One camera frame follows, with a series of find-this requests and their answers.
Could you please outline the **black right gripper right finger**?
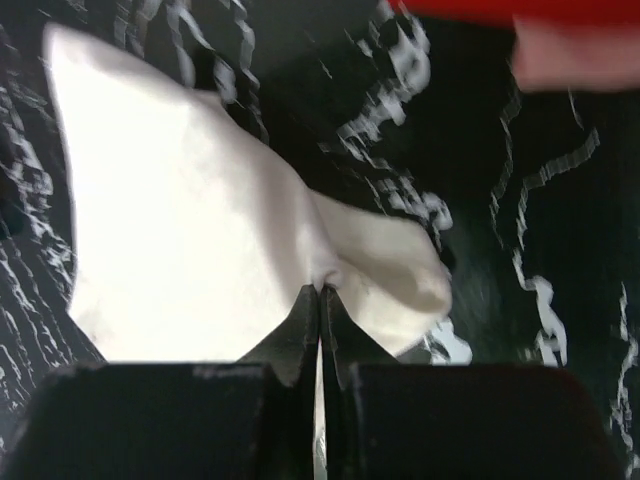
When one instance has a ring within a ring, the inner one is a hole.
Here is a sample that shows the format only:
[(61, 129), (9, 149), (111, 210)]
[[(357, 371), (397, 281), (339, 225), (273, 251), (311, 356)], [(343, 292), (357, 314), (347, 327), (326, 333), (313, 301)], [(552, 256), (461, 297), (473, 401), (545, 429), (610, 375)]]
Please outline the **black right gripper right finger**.
[(320, 340), (327, 477), (358, 479), (361, 435), (352, 367), (396, 365), (398, 360), (351, 319), (332, 287), (320, 294)]

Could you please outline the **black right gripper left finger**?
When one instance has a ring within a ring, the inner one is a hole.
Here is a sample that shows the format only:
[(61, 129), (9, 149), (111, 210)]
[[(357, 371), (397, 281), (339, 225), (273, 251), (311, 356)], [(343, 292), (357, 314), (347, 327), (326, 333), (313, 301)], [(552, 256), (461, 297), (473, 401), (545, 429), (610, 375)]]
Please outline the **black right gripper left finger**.
[(258, 479), (312, 479), (319, 295), (301, 288), (287, 317), (242, 363), (269, 367), (257, 441)]

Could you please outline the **white t shirt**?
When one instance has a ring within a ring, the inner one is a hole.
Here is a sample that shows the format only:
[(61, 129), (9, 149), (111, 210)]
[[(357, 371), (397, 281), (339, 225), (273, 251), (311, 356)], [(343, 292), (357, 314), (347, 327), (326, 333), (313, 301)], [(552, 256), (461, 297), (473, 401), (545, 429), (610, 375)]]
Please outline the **white t shirt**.
[(392, 354), (448, 314), (416, 223), (310, 190), (214, 94), (61, 25), (43, 40), (74, 204), (69, 314), (105, 359), (236, 360), (305, 286), (336, 287)]

